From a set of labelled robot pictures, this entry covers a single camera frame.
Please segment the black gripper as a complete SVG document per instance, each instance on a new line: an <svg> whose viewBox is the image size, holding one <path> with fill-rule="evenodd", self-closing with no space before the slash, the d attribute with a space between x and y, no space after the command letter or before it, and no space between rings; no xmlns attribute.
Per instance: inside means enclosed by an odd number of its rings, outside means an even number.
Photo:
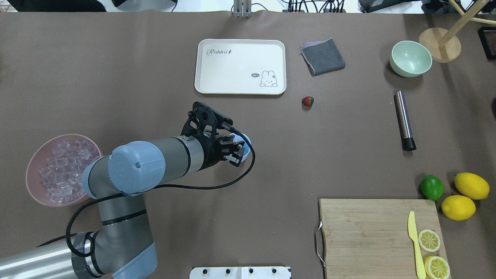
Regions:
<svg viewBox="0 0 496 279"><path fill-rule="evenodd" d="M203 149L203 163L200 170L214 166L220 161L229 161L235 167L246 161L246 156L240 153L245 141L236 138L236 134L217 135L210 138L205 134L198 135L197 141Z"/></svg>

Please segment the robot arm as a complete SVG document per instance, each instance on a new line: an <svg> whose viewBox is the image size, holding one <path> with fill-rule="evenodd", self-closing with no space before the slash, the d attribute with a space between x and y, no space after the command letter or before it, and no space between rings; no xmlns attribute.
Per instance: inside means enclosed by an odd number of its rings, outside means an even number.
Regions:
<svg viewBox="0 0 496 279"><path fill-rule="evenodd" d="M143 193L220 161L235 166L254 153L249 138L199 132L121 145L86 168L84 191L98 204L102 229L1 260L2 279L143 279L157 267Z"/></svg>

